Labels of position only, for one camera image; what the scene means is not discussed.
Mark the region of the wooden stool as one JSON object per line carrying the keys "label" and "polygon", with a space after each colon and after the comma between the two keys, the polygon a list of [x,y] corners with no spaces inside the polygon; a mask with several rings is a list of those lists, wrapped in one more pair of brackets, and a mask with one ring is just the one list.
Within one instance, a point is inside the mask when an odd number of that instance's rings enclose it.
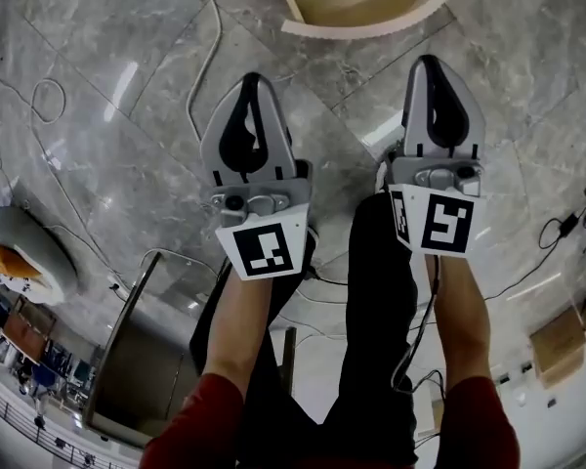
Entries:
{"label": "wooden stool", "polygon": [[33,363],[40,363],[57,319],[44,305],[20,295],[2,328],[2,335]]}

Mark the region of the person's right forearm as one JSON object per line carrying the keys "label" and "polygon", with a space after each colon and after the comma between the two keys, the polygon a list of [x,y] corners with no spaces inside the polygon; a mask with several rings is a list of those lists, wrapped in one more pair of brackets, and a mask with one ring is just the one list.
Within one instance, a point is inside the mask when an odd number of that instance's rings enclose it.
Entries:
{"label": "person's right forearm", "polygon": [[472,377],[490,378],[490,320],[467,260],[425,257],[429,280],[439,282],[435,315],[446,369],[446,389]]}

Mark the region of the person's black trousers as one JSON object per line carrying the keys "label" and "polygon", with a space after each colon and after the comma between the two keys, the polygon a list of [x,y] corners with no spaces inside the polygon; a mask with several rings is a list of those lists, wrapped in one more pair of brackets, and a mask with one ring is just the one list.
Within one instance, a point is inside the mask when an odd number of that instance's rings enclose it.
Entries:
{"label": "person's black trousers", "polygon": [[385,193],[356,209],[349,249],[347,351],[337,400],[317,424],[285,393],[272,340],[262,342],[249,393],[227,449],[216,435],[203,467],[238,461],[258,467],[276,462],[350,463],[404,469],[416,461],[416,420],[411,398],[389,381],[408,344],[417,289],[410,253],[398,241],[393,207]]}

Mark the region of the person's right white shoe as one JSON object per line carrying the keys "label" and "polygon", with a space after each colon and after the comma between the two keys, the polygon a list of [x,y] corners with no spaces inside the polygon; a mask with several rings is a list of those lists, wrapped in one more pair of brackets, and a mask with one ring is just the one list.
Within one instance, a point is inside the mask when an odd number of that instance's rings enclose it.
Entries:
{"label": "person's right white shoe", "polygon": [[387,150],[384,157],[379,163],[375,176],[374,191],[376,193],[383,192],[386,187],[386,178],[389,173],[392,162],[399,156],[403,156],[401,148]]}

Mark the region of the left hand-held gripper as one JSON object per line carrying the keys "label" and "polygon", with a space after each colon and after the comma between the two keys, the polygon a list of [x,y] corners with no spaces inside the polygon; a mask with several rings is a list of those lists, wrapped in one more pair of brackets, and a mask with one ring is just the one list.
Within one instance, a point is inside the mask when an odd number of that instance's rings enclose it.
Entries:
{"label": "left hand-held gripper", "polygon": [[[207,124],[200,154],[209,179],[221,186],[212,195],[220,217],[216,236],[240,278],[299,274],[312,165],[295,164],[279,99],[265,76],[247,73],[222,97]],[[243,184],[246,179],[252,183]]]}

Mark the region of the orange cushion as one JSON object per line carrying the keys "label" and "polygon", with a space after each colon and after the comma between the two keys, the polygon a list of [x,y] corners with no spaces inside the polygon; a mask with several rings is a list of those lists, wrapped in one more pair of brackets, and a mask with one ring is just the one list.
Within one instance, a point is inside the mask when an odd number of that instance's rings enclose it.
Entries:
{"label": "orange cushion", "polygon": [[10,248],[0,245],[0,274],[10,277],[40,277],[41,273]]}

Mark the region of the grey desk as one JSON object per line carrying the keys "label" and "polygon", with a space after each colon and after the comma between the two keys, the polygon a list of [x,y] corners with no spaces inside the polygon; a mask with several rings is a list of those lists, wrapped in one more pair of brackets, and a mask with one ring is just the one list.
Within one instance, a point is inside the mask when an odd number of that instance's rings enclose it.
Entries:
{"label": "grey desk", "polygon": [[196,384],[189,342],[221,269],[164,248],[144,255],[84,409],[88,428],[138,449],[164,431]]}

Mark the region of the person's red shirt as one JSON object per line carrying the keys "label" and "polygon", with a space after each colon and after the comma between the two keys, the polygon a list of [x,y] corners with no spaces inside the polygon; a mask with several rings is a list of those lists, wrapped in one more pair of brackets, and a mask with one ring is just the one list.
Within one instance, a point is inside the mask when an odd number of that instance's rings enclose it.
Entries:
{"label": "person's red shirt", "polygon": [[[227,378],[198,381],[181,412],[146,445],[139,469],[233,469],[243,400]],[[448,393],[435,469],[519,469],[520,448],[493,382],[465,379]],[[275,469],[410,469],[345,456],[302,456]]]}

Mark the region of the person's left forearm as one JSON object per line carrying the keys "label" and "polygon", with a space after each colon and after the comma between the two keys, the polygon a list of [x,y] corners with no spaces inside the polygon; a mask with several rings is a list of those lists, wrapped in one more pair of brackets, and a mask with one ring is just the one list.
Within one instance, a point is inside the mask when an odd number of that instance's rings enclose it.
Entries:
{"label": "person's left forearm", "polygon": [[230,272],[209,330],[204,372],[228,379],[247,394],[268,327],[272,280],[243,280]]}

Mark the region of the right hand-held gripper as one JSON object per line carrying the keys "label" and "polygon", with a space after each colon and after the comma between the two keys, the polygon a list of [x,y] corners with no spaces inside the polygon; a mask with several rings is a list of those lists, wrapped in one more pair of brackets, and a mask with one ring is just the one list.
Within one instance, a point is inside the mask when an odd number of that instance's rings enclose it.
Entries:
{"label": "right hand-held gripper", "polygon": [[479,158],[485,120],[465,81],[436,56],[409,71],[403,109],[404,152],[388,165],[386,185],[398,240],[413,252],[465,255],[483,214]]}

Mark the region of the brown cardboard box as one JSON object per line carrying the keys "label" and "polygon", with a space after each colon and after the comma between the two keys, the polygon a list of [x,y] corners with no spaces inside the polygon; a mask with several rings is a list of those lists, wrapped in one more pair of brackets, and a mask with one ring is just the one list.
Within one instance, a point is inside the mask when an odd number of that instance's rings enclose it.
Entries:
{"label": "brown cardboard box", "polygon": [[584,364],[586,336],[573,307],[529,336],[536,376],[544,389],[568,379]]}

